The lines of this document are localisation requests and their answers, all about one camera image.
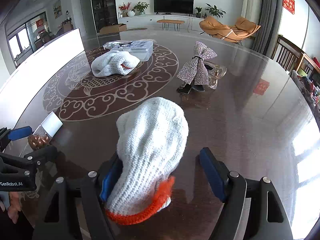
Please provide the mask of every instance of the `dark glass cabinet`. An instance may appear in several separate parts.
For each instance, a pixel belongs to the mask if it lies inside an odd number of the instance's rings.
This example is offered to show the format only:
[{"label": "dark glass cabinet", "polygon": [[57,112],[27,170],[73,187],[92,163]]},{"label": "dark glass cabinet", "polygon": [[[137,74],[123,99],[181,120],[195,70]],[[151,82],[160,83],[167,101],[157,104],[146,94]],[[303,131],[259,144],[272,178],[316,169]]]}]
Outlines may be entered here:
[{"label": "dark glass cabinet", "polygon": [[116,0],[91,0],[96,30],[118,24]]}]

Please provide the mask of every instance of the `white vase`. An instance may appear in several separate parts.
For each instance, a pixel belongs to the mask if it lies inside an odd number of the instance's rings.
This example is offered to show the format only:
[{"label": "white vase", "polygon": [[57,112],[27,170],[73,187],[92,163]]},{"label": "white vase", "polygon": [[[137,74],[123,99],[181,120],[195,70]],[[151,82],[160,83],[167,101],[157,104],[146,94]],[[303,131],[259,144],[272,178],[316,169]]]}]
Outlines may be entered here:
[{"label": "white vase", "polygon": [[128,16],[129,16],[129,17],[135,16],[135,14],[136,14],[136,13],[135,13],[134,11],[128,11]]}]

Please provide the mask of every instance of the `white cabinet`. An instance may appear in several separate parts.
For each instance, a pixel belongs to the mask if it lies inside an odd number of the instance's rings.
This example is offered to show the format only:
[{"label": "white cabinet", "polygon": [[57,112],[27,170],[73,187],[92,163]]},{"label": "white cabinet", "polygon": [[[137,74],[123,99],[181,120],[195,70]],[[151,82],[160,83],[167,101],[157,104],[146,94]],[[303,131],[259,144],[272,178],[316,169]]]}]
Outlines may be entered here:
[{"label": "white cabinet", "polygon": [[164,16],[165,20],[178,20],[178,21],[184,21],[183,24],[180,24],[180,29],[191,29],[191,22],[192,22],[192,18],[190,17],[181,17],[181,16],[173,16],[173,15],[166,15]]},{"label": "white cabinet", "polygon": [[192,19],[192,27],[191,30],[193,31],[199,31],[199,32],[203,32],[203,30],[200,28],[199,23],[203,21],[202,18],[193,18]]},{"label": "white cabinet", "polygon": [[133,16],[123,17],[118,19],[118,23],[124,23],[127,28],[144,28],[144,27],[162,27],[162,23],[157,23],[157,20],[163,19],[163,16],[148,15],[148,16]]}]

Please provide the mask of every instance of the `circular table pattern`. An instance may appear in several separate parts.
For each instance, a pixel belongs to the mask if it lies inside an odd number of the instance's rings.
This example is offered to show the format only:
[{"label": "circular table pattern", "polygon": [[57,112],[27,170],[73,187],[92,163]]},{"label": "circular table pattern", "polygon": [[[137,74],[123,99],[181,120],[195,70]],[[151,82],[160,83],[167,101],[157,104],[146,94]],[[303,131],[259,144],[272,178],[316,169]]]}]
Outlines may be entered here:
[{"label": "circular table pattern", "polygon": [[163,88],[176,74],[179,62],[169,49],[154,44],[153,54],[128,75],[97,78],[90,65],[103,47],[82,52],[48,82],[43,105],[63,121],[101,117],[134,105]]}]

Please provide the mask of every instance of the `wooden railing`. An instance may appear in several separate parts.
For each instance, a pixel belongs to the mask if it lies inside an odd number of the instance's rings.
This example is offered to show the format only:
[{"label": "wooden railing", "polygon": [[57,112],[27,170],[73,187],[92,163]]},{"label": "wooden railing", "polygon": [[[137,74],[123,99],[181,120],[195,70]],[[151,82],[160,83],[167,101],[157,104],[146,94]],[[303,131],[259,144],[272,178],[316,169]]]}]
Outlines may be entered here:
[{"label": "wooden railing", "polygon": [[[275,59],[279,46],[281,47],[281,49]],[[289,72],[291,72],[293,69],[295,71],[298,71],[298,69],[302,65],[302,62],[306,60],[308,64],[306,64],[303,70],[307,74],[311,70],[308,67],[309,64],[312,65],[314,70],[320,73],[320,68],[302,49],[300,49],[297,45],[293,44],[291,41],[289,41],[281,35],[278,36],[276,47],[273,51],[272,59],[278,62],[281,65],[281,67],[284,68],[284,70]]]}]

